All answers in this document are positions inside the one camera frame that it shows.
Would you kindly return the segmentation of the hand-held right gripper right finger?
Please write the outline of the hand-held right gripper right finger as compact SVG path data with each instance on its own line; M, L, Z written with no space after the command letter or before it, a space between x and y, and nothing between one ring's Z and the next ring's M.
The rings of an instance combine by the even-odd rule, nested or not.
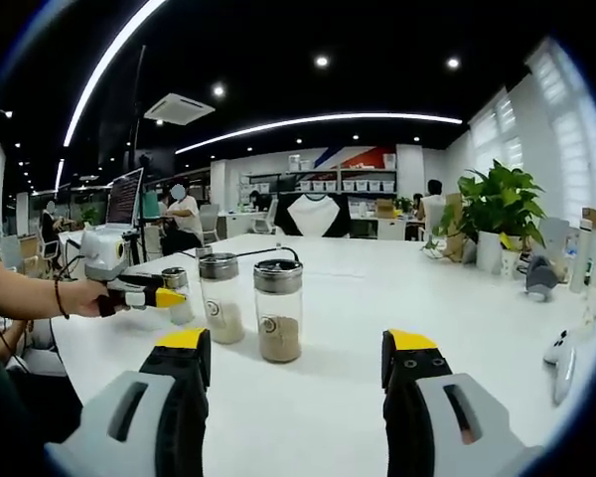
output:
M508 410L452 372L429 338L382 333L382 415L389 476L522 476L542 453L512 432Z

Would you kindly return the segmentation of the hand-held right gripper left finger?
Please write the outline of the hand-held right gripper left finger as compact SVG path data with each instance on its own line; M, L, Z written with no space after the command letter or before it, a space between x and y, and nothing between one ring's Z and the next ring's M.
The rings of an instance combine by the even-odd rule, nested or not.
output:
M53 475L203 475L211 349L207 328L160 339L82 408L70 437L46 444Z

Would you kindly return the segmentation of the person's left hand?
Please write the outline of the person's left hand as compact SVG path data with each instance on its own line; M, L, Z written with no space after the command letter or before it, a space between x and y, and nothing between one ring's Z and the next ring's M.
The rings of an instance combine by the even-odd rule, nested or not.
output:
M110 290L97 281L80 281L75 286L74 313L83 317L110 317L118 312L127 311L129 306L116 291Z

